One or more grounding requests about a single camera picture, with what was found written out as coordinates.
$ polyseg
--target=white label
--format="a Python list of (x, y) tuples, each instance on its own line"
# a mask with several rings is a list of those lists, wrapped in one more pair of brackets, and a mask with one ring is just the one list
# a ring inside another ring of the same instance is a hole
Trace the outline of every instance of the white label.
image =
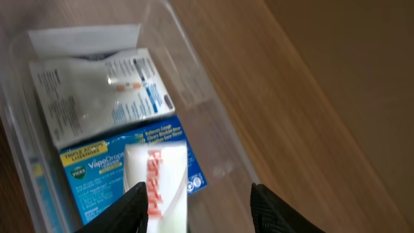
[(30, 63), (30, 71), (58, 149), (175, 110), (147, 49)]

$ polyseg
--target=wooden floor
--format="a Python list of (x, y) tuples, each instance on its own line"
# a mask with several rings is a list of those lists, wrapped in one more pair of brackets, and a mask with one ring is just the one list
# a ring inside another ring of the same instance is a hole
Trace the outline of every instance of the wooden floor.
[[(171, 3), (262, 183), (326, 232), (413, 231), (264, 1)], [(0, 35), (18, 30), (10, 12), (31, 17), (27, 5), (8, 7)], [(1, 138), (0, 229), (32, 232)]]
[(414, 2), (266, 2), (414, 224)]

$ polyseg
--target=plastic container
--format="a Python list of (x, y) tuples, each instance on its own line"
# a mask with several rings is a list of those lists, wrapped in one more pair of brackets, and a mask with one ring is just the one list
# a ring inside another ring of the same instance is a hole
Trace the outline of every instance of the plastic container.
[(36, 232), (73, 232), (82, 224), (50, 141), (28, 62), (38, 60), (28, 30), (140, 23), (208, 186), (189, 196), (192, 232), (253, 232), (250, 187), (258, 182), (214, 88), (171, 5), (159, 0), (50, 1), (12, 34), (2, 57), (1, 117)]

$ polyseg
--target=yellow label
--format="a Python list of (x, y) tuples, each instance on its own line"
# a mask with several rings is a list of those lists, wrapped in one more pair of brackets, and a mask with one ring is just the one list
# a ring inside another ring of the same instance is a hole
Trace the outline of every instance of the yellow label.
[(108, 152), (108, 147), (106, 142), (100, 141), (76, 150), (72, 150), (60, 155), (60, 160), (62, 160), (63, 166), (69, 166), (74, 163), (90, 159), (102, 153)]
[(119, 168), (119, 167), (121, 167), (121, 166), (122, 166), (122, 163), (121, 163), (121, 162), (119, 162), (119, 163), (117, 163), (117, 164), (114, 164), (114, 165), (112, 165), (112, 166), (109, 166), (109, 167), (107, 167), (107, 168), (104, 168), (104, 169), (100, 170), (100, 171), (99, 171), (99, 174), (102, 174), (102, 173), (105, 173), (105, 172), (109, 172), (109, 171), (111, 171), (111, 170), (113, 170), (113, 169), (115, 169), (115, 168)]
[(39, 163), (34, 164), (32, 166), (32, 169), (33, 169), (33, 175), (35, 178), (39, 178), (43, 175), (43, 170), (41, 169), (41, 166)]

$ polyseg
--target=white paper packet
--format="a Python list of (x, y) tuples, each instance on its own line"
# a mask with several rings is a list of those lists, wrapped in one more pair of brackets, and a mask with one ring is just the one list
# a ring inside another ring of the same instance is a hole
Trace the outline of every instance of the white paper packet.
[(58, 149), (100, 133), (170, 115), (175, 107), (147, 49), (30, 63)]
[(187, 231), (186, 141), (125, 147), (124, 191), (145, 181), (148, 192), (148, 233)]
[(139, 24), (48, 28), (28, 32), (41, 59), (101, 54), (134, 49)]

